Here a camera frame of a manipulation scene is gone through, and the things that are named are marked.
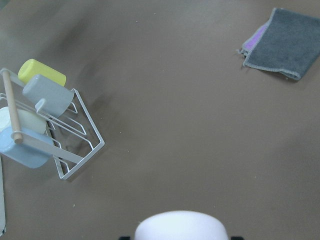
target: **microfiber cloth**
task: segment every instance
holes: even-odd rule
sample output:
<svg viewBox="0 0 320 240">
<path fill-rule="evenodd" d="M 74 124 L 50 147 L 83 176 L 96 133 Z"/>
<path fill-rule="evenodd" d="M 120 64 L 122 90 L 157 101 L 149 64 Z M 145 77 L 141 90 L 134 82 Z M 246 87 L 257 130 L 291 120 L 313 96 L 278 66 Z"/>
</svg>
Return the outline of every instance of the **microfiber cloth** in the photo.
<svg viewBox="0 0 320 240">
<path fill-rule="evenodd" d="M 274 8 L 242 45 L 244 66 L 300 80 L 320 54 L 320 19 Z"/>
</svg>

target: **wooden dowel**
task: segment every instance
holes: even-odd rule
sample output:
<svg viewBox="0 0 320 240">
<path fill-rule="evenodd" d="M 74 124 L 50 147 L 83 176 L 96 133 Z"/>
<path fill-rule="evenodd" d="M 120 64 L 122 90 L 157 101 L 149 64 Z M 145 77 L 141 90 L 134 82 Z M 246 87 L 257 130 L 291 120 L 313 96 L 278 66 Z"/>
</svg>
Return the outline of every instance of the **wooden dowel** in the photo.
<svg viewBox="0 0 320 240">
<path fill-rule="evenodd" d="M 3 77 L 5 94 L 6 94 L 6 100 L 9 108 L 12 131 L 13 132 L 21 131 L 14 91 L 13 91 L 11 80 L 10 80 L 10 73 L 7 70 L 5 70 L 2 72 L 2 77 Z M 24 138 L 20 132 L 16 132 L 13 135 L 13 140 L 16 144 L 21 144 Z"/>
</svg>

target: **dish cloth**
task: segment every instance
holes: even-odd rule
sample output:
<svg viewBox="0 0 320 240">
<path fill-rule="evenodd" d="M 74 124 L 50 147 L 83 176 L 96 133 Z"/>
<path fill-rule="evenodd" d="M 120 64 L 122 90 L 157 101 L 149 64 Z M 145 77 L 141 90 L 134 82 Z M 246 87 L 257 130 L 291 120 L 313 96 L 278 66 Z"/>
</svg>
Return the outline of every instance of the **dish cloth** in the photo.
<svg viewBox="0 0 320 240">
<path fill-rule="evenodd" d="M 274 8 L 242 45 L 244 66 L 300 80 L 320 54 L 320 19 Z"/>
</svg>

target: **dish rack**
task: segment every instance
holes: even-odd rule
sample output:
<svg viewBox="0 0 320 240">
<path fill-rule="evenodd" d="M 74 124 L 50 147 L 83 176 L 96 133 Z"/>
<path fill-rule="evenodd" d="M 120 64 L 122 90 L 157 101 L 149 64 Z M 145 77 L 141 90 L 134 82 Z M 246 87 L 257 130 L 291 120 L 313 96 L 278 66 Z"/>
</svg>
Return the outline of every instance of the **dish rack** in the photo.
<svg viewBox="0 0 320 240">
<path fill-rule="evenodd" d="M 74 97 L 70 106 L 57 118 L 42 110 L 37 111 L 33 106 L 21 100 L 14 99 L 11 80 L 7 81 L 7 84 L 8 82 L 9 91 L 5 84 L 5 93 L 0 93 L 0 107 L 8 105 L 10 109 L 14 105 L 13 107 L 35 113 L 45 119 L 47 123 L 45 134 L 52 139 L 53 144 L 41 141 L 23 132 L 20 128 L 17 130 L 13 119 L 11 119 L 13 131 L 11 137 L 17 143 L 15 135 L 19 135 L 23 139 L 23 144 L 52 154 L 61 179 L 68 179 L 105 145 L 105 141 L 76 89 L 71 90 Z"/>
</svg>

